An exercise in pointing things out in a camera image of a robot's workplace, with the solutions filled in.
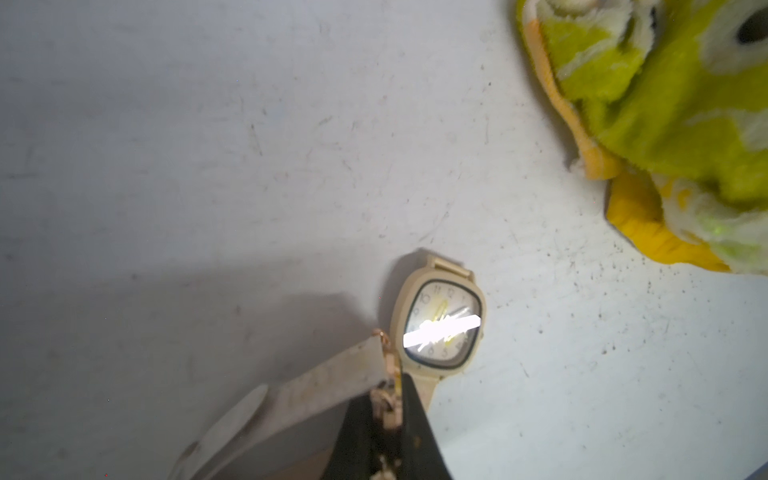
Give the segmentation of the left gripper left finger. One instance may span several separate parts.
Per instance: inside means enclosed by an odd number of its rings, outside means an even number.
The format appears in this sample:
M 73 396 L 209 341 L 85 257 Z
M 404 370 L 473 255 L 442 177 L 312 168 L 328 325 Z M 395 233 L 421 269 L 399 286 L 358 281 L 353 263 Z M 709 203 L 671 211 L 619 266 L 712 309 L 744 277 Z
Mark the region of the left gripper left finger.
M 322 480 L 384 478 L 384 456 L 377 444 L 383 411 L 381 392 L 370 392 L 349 402 Z

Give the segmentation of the yellow green frog towel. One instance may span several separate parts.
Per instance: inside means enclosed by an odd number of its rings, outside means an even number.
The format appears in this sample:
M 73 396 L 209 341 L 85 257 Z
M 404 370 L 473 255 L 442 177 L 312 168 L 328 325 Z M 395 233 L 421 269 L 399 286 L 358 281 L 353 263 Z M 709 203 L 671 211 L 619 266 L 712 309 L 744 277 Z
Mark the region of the yellow green frog towel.
M 767 5 L 519 1 L 532 70 L 609 184 L 605 216 L 662 264 L 767 271 Z

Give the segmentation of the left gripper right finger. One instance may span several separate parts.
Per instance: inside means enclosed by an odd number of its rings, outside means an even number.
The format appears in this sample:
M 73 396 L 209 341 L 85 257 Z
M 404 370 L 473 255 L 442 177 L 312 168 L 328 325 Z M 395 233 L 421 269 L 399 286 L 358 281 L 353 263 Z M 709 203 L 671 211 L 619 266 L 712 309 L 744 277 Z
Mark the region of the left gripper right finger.
M 452 480 L 431 429 L 415 382 L 403 373 L 403 423 L 400 433 L 401 461 L 398 478 L 404 480 Z

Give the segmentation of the silver band watch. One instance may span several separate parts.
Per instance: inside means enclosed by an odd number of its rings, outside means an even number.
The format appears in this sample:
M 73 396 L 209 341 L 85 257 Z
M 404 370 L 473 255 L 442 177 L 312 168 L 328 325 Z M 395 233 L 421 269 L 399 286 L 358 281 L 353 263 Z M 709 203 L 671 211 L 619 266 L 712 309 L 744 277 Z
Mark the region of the silver band watch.
M 212 479 L 271 437 L 394 378 L 391 342 L 381 331 L 281 385 L 248 392 L 171 469 L 170 479 Z

